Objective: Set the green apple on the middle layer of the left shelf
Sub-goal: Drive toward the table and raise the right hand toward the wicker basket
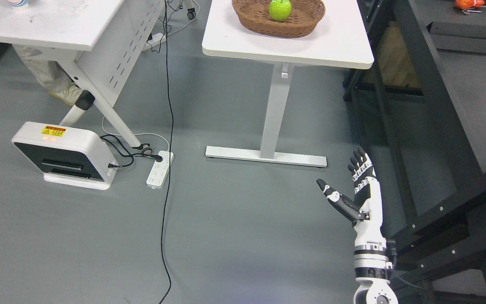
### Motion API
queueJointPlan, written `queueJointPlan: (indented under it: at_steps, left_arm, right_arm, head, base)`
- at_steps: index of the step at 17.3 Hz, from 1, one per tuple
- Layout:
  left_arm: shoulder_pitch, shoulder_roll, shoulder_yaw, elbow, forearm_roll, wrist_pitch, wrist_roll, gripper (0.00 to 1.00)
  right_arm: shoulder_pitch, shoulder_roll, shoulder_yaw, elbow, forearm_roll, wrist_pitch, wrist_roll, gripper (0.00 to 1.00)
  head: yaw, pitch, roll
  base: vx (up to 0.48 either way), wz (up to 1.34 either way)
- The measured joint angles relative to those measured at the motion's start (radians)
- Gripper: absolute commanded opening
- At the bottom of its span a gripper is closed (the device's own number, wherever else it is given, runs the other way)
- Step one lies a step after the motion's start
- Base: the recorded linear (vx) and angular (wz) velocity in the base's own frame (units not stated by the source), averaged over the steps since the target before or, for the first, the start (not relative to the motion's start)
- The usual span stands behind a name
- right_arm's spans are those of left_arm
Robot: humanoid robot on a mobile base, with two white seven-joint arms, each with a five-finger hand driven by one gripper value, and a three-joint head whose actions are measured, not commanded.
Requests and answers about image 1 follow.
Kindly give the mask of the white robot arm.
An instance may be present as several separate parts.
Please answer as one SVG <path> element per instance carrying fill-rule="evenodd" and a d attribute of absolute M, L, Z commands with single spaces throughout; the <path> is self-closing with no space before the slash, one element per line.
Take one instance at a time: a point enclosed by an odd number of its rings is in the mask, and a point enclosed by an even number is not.
<path fill-rule="evenodd" d="M 390 287 L 393 264 L 384 251 L 355 250 L 354 270 L 359 284 L 354 304 L 397 304 L 397 295 Z"/>

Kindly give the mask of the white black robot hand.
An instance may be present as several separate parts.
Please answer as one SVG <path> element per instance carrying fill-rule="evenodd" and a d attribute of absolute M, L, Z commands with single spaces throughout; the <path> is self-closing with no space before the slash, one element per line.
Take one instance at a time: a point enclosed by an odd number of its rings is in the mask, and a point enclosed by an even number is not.
<path fill-rule="evenodd" d="M 348 169 L 354 183 L 353 200 L 322 179 L 317 179 L 316 183 L 328 203 L 353 224 L 353 229 L 356 231 L 355 250 L 365 251 L 367 254 L 373 252 L 384 255 L 386 239 L 381 232 L 383 223 L 381 185 L 372 160 L 362 147 L 357 147 L 353 151 Z"/>

